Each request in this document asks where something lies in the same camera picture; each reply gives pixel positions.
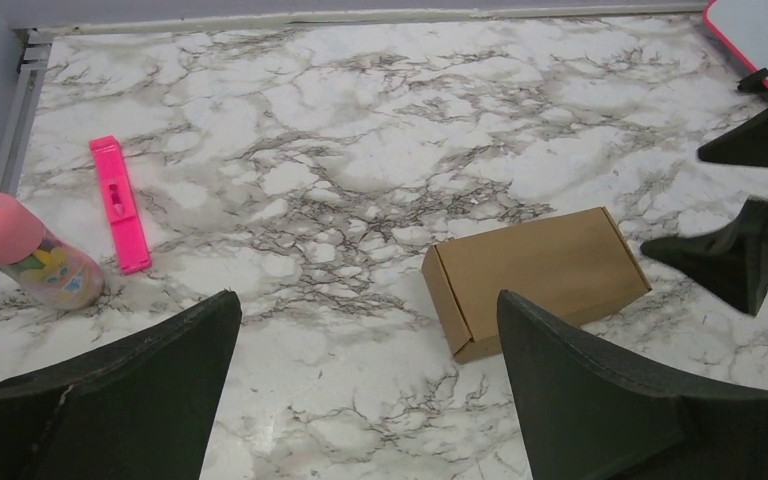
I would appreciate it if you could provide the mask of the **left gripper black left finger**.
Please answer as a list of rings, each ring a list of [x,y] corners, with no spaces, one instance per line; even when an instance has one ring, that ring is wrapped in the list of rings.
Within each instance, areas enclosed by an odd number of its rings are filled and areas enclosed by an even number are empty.
[[[0,479],[196,479],[241,324],[221,291],[0,382]]]

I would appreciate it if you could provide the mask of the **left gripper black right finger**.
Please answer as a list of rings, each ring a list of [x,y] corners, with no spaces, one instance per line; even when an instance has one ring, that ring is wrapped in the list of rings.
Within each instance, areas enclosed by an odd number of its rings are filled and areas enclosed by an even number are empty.
[[[768,390],[682,371],[497,299],[536,479],[768,479]]]

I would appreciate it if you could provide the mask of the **brown cardboard box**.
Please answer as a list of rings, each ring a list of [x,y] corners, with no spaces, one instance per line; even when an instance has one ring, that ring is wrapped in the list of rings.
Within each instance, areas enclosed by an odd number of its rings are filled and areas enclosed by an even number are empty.
[[[421,271],[459,364],[500,353],[496,313],[503,290],[581,327],[652,289],[604,207],[432,245]]]

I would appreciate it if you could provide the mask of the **pink highlighter marker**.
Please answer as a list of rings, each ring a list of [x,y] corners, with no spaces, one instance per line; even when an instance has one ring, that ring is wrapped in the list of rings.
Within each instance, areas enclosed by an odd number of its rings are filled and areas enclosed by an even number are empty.
[[[120,271],[131,275],[152,265],[142,223],[117,139],[106,136],[88,142],[110,226]]]

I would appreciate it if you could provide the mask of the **small pink capped bottle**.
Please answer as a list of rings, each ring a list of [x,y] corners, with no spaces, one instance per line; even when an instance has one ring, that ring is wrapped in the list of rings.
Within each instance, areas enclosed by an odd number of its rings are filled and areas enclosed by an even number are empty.
[[[0,271],[57,310],[87,307],[104,287],[101,269],[91,257],[61,241],[5,193],[0,193]]]

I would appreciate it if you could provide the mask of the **aluminium extrusion frame rail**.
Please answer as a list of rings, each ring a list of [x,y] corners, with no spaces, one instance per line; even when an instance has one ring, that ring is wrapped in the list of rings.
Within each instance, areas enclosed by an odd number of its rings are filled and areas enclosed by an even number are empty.
[[[23,52],[18,64],[18,79],[0,143],[0,192],[17,192],[27,152],[53,37],[37,29],[19,32]]]

